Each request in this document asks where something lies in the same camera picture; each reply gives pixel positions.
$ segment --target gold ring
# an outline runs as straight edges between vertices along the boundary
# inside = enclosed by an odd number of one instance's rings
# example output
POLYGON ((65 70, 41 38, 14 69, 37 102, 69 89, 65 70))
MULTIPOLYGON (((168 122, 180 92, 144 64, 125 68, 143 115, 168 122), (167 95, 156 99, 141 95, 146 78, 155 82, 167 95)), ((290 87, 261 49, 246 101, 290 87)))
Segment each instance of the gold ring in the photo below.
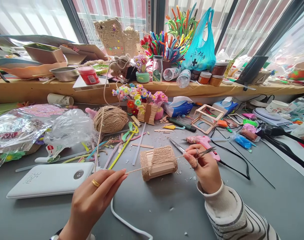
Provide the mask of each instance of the gold ring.
POLYGON ((99 184, 97 181, 95 181, 94 179, 92 179, 92 183, 93 183, 93 185, 96 186, 96 187, 99 187, 99 186, 100 186, 100 184, 99 184))

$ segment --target blue bag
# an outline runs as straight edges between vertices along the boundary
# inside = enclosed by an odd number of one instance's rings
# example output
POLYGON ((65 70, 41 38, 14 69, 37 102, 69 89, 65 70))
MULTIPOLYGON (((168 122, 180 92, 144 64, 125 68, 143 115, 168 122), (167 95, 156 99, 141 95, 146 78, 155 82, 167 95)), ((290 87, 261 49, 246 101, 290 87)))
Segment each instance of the blue bag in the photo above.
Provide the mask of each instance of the blue bag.
POLYGON ((216 63, 214 54, 214 38, 212 32, 212 19, 214 9, 209 8, 202 16, 191 42, 189 49, 185 54, 185 59, 182 62, 182 69, 190 70, 212 70, 216 63), (203 32, 207 23, 207 40, 203 40, 203 32))

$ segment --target striped sweater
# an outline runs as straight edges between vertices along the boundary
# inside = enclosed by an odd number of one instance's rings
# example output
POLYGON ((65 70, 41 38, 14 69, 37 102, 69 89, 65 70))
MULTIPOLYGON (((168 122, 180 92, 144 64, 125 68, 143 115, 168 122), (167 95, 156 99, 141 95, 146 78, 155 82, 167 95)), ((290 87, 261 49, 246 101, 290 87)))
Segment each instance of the striped sweater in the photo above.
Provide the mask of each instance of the striped sweater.
POLYGON ((223 181, 213 194, 206 194, 199 182, 197 189, 205 198, 205 209, 217 239, 280 239, 266 219, 246 206, 240 195, 223 181))

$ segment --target pink glue gun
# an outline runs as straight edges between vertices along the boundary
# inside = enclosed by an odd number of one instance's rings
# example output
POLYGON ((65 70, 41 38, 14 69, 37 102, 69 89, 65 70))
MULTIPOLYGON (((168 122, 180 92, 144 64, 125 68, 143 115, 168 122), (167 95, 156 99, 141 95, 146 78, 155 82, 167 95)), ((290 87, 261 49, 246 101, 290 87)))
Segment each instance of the pink glue gun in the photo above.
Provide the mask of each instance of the pink glue gun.
MULTIPOLYGON (((191 137, 187 137, 186 139, 184 139, 185 141, 187 141, 188 143, 199 143, 201 144, 203 147, 205 147, 205 149, 209 149, 212 146, 208 143, 210 140, 210 138, 208 136, 191 136, 191 137)), ((219 155, 217 154, 216 151, 210 152, 209 153, 216 161, 220 161, 221 158, 219 157, 219 155)))

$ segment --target twine ball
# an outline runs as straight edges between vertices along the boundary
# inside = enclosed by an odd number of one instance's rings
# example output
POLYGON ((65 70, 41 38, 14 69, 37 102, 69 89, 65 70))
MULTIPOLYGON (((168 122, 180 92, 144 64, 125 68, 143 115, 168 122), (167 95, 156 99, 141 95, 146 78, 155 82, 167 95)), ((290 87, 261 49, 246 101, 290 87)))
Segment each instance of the twine ball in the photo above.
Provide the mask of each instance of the twine ball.
POLYGON ((94 128, 99 132, 103 115, 102 133, 115 133, 121 131, 128 122, 128 115, 116 106, 101 107, 95 115, 94 128))

